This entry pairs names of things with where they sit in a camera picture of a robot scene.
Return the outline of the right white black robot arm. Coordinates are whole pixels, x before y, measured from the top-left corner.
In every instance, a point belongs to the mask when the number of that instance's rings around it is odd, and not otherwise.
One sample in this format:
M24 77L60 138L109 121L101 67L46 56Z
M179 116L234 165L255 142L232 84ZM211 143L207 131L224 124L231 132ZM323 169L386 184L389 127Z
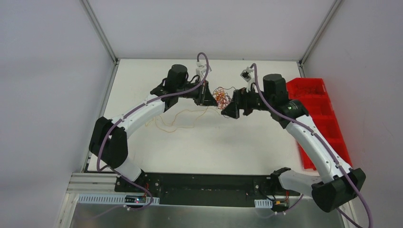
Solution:
M309 176L284 167L271 174L270 190L287 190L311 197L324 212L331 212L357 197L366 179L362 169L353 169L325 140L308 110L299 100L288 97L286 81L280 74L263 77L263 91L249 88L234 90L231 102L222 110L224 116L238 119L254 110L268 111L303 148L319 176Z

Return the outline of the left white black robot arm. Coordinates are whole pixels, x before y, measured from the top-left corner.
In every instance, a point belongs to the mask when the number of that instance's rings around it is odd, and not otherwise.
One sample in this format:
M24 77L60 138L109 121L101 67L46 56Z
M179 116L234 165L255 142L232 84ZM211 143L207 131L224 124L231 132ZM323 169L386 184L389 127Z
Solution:
M111 169L127 178L127 186L133 192L140 192L145 186L144 171L129 158L130 136L147 121L166 112L179 98L192 99L199 106L217 106L208 81L202 78L206 65L199 65L197 74L189 80L187 67L174 64L167 77L132 110L112 119L97 119L89 151Z

